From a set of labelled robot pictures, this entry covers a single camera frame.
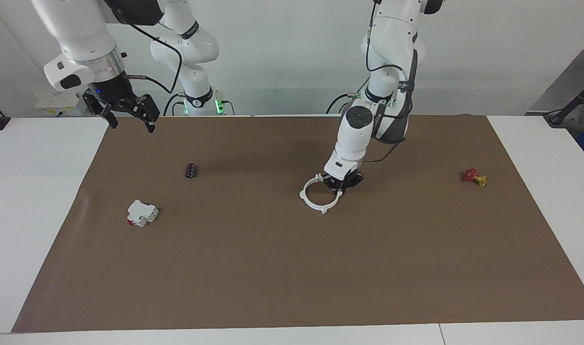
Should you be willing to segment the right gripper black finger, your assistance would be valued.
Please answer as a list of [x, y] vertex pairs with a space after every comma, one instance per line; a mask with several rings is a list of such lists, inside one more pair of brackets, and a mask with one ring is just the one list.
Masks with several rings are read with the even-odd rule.
[[155, 124], [160, 116], [160, 110], [150, 94], [130, 98], [129, 114], [141, 120], [148, 133], [154, 133], [156, 129]]
[[82, 94], [82, 98], [84, 104], [86, 105], [87, 110], [90, 112], [91, 115], [99, 116], [103, 118], [107, 123], [108, 126], [112, 129], [115, 129], [118, 125], [117, 118], [112, 112], [112, 105], [106, 103], [106, 105], [102, 105], [100, 101], [92, 94], [91, 91], [85, 91]]

